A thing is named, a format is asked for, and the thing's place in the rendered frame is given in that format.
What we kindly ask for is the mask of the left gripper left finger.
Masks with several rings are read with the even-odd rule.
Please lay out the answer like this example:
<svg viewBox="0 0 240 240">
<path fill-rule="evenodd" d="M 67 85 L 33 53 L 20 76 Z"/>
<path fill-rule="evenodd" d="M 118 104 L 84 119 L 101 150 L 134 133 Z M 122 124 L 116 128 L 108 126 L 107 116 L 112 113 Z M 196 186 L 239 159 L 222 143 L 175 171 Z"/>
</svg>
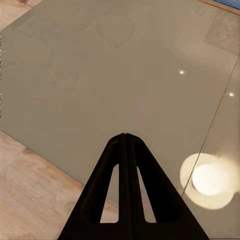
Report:
<svg viewBox="0 0 240 240">
<path fill-rule="evenodd" d="M 118 222 L 100 223 L 119 164 Z M 57 240 L 133 240 L 126 134 L 109 140 Z"/>
</svg>

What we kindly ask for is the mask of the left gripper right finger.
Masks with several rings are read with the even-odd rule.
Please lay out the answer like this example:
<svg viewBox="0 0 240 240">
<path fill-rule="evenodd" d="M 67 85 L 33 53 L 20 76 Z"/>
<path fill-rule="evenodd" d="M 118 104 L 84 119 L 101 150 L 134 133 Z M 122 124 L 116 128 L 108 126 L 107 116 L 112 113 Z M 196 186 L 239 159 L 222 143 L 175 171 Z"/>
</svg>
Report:
<svg viewBox="0 0 240 240">
<path fill-rule="evenodd" d="M 133 240 L 210 240 L 144 141 L 125 140 Z M 156 223 L 145 220 L 137 167 Z"/>
</svg>

